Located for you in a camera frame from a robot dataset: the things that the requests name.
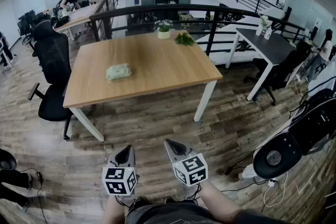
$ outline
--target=white table leg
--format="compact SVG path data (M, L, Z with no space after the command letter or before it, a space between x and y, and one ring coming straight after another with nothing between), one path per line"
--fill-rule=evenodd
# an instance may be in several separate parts
M211 97L211 94L215 88L217 80L208 82L205 86L205 90L203 92L203 96L201 98L201 101L199 102L196 114L194 116L194 121L198 122L201 119L201 116L206 108L206 105L208 104L208 101Z
M258 80L258 82L256 83L256 85L252 89L251 93L248 95L248 97L247 97L248 101L250 101L253 98L253 96L257 93L257 91L261 87L262 83L265 81L265 79L267 78L268 74L271 72L272 67L273 67L273 65L271 63L269 63L267 65L264 73L262 73L260 79Z
M3 54L3 56L5 57L6 62L7 62L7 64L9 65L9 67L12 67L11 63L9 62L9 58L7 57L5 51L3 51L2 54Z
M226 64L225 64L225 68L229 68L229 66L230 66L230 63L231 63L231 61L232 61L233 54L235 54L235 51L236 51L236 48L237 48L239 39L240 39L240 35L237 33L237 34L236 34L236 39L235 39L235 41L233 42L233 47L232 47L231 52L230 52L229 60L228 60L228 61L226 62Z
M94 127L84 113L78 108L69 108L77 119L94 135L100 142L104 142L104 136Z
M71 40L72 40L72 41L75 41L75 39L74 39L74 35L72 34L72 31L71 31L71 27L69 27L68 30L69 30L69 35L70 35L70 37L71 37Z

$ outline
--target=wooden table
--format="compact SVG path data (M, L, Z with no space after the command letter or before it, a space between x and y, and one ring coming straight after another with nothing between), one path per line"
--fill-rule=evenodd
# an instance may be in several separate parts
M245 41L247 41L268 63L265 71L262 73L258 82L247 97L247 100L251 100L261 87L262 83L267 78L273 66L277 66L281 62L283 62L289 55L289 53L292 50L295 50L295 47L293 47L283 37L276 33L272 33L269 40L267 40L262 35L257 36L256 31L252 29L237 28L236 30L237 34L234 45L230 51L230 57L229 60L226 62L225 67L229 68L240 38L243 38ZM292 73L293 76L291 76L291 78L288 80L288 83L293 79L295 73L296 72Z
M194 116L200 120L216 81L222 78L211 60L197 43L177 45L172 37L160 40L156 33L110 39L81 46L72 69L64 99L79 121L99 140L102 134L92 125L81 106L136 97L181 87L207 83ZM132 75L107 80L106 70L128 63Z
M72 41L74 41L75 39L71 32L71 27L89 22L90 21L89 17L96 11L97 7L98 5L94 4L94 5L90 5L90 6L81 8L81 9L77 9L69 13L70 21L61 27L55 28L55 31L60 33L68 29L70 33L70 37Z

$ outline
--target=office chair back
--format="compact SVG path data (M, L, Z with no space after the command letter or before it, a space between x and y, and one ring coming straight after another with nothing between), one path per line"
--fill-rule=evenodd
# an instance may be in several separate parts
M19 28L20 36L27 35L30 33L30 25L25 18L17 23Z
M304 41L298 43L297 49L291 51L287 58L276 69L277 71L273 76L270 76L270 86L273 90L286 87L287 78L293 70L297 71L298 66L306 60L309 56L310 49L311 47Z
M77 0L80 7L84 8L90 5L89 0Z
M70 78L69 42L65 34L53 30L51 22L39 23L34 31L35 51L48 83L66 85Z

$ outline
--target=shoe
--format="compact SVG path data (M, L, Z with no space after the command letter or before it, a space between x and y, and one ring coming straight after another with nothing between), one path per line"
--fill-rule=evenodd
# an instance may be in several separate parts
M165 203L165 204L171 204L172 202L177 202L177 201L176 201L175 198L170 197L170 196L168 196L168 197L166 197L166 198L164 199L164 203Z
M27 189L30 190L33 186L33 178L30 174L27 174L27 175L28 175L28 184L29 184L29 187Z

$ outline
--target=black chair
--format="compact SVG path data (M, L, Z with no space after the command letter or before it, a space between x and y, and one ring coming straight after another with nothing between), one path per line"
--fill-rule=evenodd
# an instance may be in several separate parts
M77 1L78 1L78 4L81 8L90 6L89 0L77 0Z
M49 20L39 23L34 31L35 51L49 86L45 94L37 90L39 83L31 89L28 100L36 94L42 99L38 116L47 121L66 121L64 140L69 140L67 131L72 116L63 108L65 89L71 74L69 42L65 34L55 32Z
M262 83L261 87L257 91L257 93L253 97L253 101L257 100L258 94L264 88L271 96L273 102L272 105L276 104L276 99L271 91L281 89L286 87L287 82L291 73L294 71L296 67L302 64L306 58L309 56L310 53L310 46L305 43L304 41L300 41L297 45L297 49L290 52L287 58L280 63L278 66L274 66L271 72L268 74L265 81ZM259 69L259 73L257 74L256 78L252 77L245 77L244 82L246 83L248 80L253 82L258 82L259 78L261 77L263 71L266 69L268 63L263 59L253 59L253 63Z
M18 26L18 31L19 31L19 34L20 36L25 36L25 38L22 40L22 44L25 42L26 39L31 39L32 36L33 36L33 31L32 29L30 28L30 25L29 25L29 22L25 19L25 18L22 18L18 23L17 23L17 26Z

